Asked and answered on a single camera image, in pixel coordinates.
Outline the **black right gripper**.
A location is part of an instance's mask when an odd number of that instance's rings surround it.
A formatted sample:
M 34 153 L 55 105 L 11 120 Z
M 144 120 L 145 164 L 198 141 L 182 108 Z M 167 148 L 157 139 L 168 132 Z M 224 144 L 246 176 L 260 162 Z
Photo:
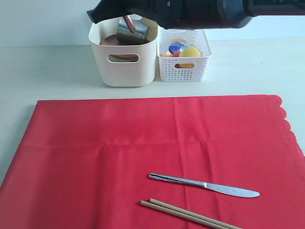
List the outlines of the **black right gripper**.
M 156 22 L 164 29 L 182 29 L 184 0 L 101 0 L 86 13 L 92 23 L 137 14 Z

